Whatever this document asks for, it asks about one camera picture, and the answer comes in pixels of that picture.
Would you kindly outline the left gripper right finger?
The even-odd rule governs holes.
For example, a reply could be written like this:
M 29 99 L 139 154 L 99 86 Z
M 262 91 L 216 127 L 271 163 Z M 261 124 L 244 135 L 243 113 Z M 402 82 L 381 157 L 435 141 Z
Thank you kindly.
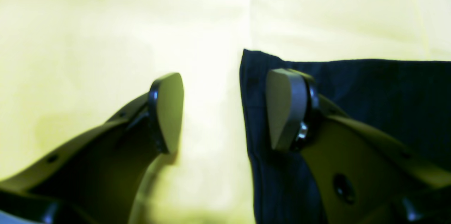
M 450 172 L 388 134 L 350 118 L 312 76 L 266 76 L 272 149 L 298 152 L 330 224 L 449 224 Z

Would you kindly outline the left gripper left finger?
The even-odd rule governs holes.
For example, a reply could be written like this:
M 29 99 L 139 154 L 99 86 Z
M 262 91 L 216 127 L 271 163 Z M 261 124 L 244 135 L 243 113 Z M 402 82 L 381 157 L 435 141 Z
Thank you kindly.
M 2 224 L 127 224 L 148 167 L 179 148 L 180 73 L 1 181 Z

